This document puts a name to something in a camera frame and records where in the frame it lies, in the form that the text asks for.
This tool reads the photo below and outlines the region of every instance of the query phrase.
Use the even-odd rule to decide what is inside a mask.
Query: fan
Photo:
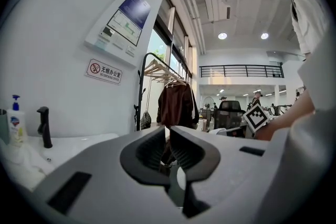
[[[209,105],[208,108],[214,108],[214,102],[214,99],[212,99],[211,97],[207,97],[203,101],[203,107],[207,108],[207,106]]]

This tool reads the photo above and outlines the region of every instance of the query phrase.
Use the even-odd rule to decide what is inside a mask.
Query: blue poster header
[[[119,10],[143,29],[151,6],[146,0],[125,0],[119,7]]]

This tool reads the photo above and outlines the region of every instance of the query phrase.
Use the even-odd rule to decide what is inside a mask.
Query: black and white square marker
[[[261,127],[263,127],[265,123],[268,122],[268,116],[264,112],[260,104],[256,104],[243,116],[254,133],[258,131]]]

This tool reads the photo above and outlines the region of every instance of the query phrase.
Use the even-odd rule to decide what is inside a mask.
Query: maroon jacket
[[[159,109],[156,122],[166,126],[185,126],[192,128],[193,123],[198,122],[198,110],[194,96],[191,94],[189,84],[164,87],[159,100]],[[192,119],[195,106],[195,119]]]

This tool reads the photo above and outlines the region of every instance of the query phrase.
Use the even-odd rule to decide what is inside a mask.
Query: blue pump
[[[20,96],[16,95],[16,94],[13,94],[13,98],[15,99],[15,101],[17,101],[17,99],[19,98]],[[13,103],[13,110],[15,111],[18,111],[19,110],[19,104],[17,102],[14,102]]]

